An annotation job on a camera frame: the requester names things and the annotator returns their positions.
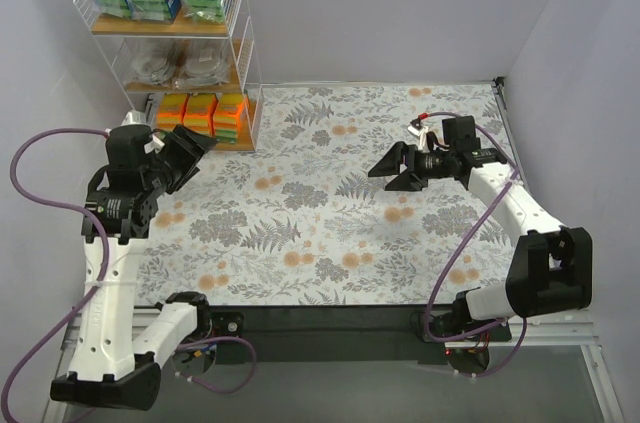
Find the orange box sponge pack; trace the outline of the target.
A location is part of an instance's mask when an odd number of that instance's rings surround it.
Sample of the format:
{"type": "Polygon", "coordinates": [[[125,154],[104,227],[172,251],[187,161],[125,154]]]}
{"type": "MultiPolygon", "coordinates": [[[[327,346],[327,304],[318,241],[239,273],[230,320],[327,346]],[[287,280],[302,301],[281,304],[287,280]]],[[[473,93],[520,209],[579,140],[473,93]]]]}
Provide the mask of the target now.
{"type": "Polygon", "coordinates": [[[197,133],[213,136],[213,114],[217,106],[215,94],[191,94],[188,98],[183,125],[197,133]]]}

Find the orange yellow sponge box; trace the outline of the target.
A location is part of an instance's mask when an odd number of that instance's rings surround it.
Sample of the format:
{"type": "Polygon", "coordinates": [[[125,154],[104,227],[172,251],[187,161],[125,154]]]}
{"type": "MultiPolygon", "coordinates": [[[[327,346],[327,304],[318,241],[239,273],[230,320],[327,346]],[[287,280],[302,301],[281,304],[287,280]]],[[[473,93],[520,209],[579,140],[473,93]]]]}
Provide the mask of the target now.
{"type": "Polygon", "coordinates": [[[244,126],[248,98],[242,93],[221,94],[212,116],[214,136],[235,144],[244,126]]]}

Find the orange green sponge pack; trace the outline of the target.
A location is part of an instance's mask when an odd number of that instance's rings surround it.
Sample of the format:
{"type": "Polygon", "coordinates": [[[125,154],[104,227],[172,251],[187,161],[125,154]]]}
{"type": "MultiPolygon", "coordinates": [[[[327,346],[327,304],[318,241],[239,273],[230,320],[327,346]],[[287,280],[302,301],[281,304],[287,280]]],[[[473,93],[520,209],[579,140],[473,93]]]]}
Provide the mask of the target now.
{"type": "Polygon", "coordinates": [[[156,113],[155,126],[171,131],[183,123],[189,95],[186,93],[165,94],[156,113]]]}

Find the silver mesh scrubber pack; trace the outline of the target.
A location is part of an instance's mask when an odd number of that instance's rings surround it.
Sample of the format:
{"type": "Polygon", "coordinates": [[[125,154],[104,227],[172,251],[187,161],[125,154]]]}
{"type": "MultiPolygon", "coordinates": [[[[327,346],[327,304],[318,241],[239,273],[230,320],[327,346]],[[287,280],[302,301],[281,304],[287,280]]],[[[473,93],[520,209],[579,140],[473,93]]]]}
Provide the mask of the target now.
{"type": "Polygon", "coordinates": [[[167,86],[176,69],[176,44],[165,39],[140,39],[132,47],[129,81],[167,86]]]}

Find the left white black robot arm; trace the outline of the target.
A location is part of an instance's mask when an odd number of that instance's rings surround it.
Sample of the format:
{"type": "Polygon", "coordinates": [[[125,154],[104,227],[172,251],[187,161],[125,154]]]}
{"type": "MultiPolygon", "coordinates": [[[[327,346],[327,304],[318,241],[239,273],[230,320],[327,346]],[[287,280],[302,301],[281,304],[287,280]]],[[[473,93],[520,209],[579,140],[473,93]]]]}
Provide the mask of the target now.
{"type": "Polygon", "coordinates": [[[106,142],[107,163],[87,189],[81,234],[85,293],[76,349],[65,375],[50,387],[54,401],[110,409],[150,409],[161,373],[178,346],[209,334],[205,295],[178,292],[138,336],[132,335],[137,276],[158,201],[199,171],[215,138],[183,125],[154,132],[146,124],[120,126],[106,142]]]}

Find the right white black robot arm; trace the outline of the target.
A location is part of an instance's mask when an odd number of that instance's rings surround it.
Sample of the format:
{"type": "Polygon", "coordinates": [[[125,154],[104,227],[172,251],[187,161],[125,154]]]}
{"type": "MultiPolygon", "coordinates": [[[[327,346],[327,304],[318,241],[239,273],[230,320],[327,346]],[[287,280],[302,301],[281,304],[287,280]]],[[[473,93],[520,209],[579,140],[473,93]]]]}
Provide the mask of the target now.
{"type": "Polygon", "coordinates": [[[593,240],[582,227],[571,228],[547,212],[518,180],[515,163],[471,116],[441,113],[442,133],[425,124],[427,114],[407,129],[416,143],[396,142],[369,170],[388,177],[390,192],[419,192],[435,179],[453,179],[486,206],[463,240],[469,242],[493,218],[514,248],[504,282],[459,293],[450,310],[433,315],[428,300],[424,332],[434,342],[451,342],[486,333],[521,319],[587,308],[593,297],[593,240]]]}

